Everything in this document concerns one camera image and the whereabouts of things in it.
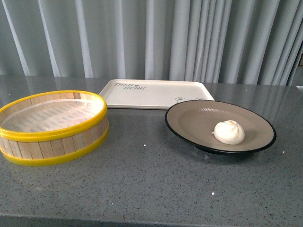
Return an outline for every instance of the white tray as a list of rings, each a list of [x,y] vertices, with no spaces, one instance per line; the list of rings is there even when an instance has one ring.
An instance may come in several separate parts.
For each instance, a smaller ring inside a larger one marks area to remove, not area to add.
[[[162,109],[187,100],[214,100],[198,82],[114,79],[100,94],[109,108]]]

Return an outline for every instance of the countertop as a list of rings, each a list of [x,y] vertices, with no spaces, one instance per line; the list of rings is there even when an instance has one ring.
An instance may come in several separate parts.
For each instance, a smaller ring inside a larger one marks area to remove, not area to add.
[[[98,94],[108,81],[0,76],[0,107],[53,90]],[[0,155],[0,226],[302,226],[303,92],[204,85],[215,100],[271,122],[275,143],[209,154],[175,136],[165,111],[109,109],[108,138],[79,159],[26,167]]]

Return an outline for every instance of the plate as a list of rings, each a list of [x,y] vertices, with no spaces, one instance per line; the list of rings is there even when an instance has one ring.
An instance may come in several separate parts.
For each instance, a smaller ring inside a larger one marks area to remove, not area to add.
[[[237,145],[218,141],[211,133],[218,122],[234,120],[245,132]],[[269,148],[276,140],[274,127],[260,115],[229,103],[191,100],[178,103],[165,114],[168,128],[181,139],[211,153],[248,153]]]

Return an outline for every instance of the gray curtain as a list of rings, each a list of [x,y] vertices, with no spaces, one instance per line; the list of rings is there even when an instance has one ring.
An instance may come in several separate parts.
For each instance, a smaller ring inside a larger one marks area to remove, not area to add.
[[[303,0],[1,0],[0,75],[286,85]]]

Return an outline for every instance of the yellow rim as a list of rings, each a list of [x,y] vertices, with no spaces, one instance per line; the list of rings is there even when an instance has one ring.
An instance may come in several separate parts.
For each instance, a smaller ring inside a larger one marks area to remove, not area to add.
[[[46,159],[21,159],[17,157],[10,156],[6,153],[3,153],[3,156],[10,162],[22,165],[22,166],[51,166],[56,165],[68,161],[72,161],[74,159],[80,158],[83,155],[86,155],[90,152],[92,152],[94,149],[96,149],[103,141],[106,139],[109,131],[109,124],[107,125],[106,132],[95,142],[88,145],[87,147],[77,150],[73,153],[59,156],[59,157],[53,157],[53,158],[46,158]]]
[[[16,101],[2,107],[0,109],[0,113],[5,111],[6,109],[10,108],[11,106],[13,106],[17,103],[23,102],[25,100],[28,100],[28,99],[31,99],[34,97],[38,97],[38,96],[45,96],[45,95],[57,94],[57,93],[89,94],[89,95],[99,98],[103,102],[104,108],[96,116],[92,117],[91,119],[89,119],[85,122],[82,122],[80,124],[74,125],[72,127],[54,130],[54,131],[44,131],[44,132],[17,132],[17,131],[11,131],[11,130],[7,130],[7,129],[0,127],[0,136],[3,138],[6,138],[8,140],[14,140],[14,141],[19,141],[19,142],[40,142],[40,141],[62,139],[65,137],[69,137],[69,136],[84,132],[84,131],[94,127],[100,121],[102,121],[107,114],[107,104],[103,97],[101,97],[95,93],[88,92],[88,91],[75,91],[75,90],[51,91],[51,92],[45,92],[45,93],[40,93],[37,95],[21,98],[21,99],[18,99]]]

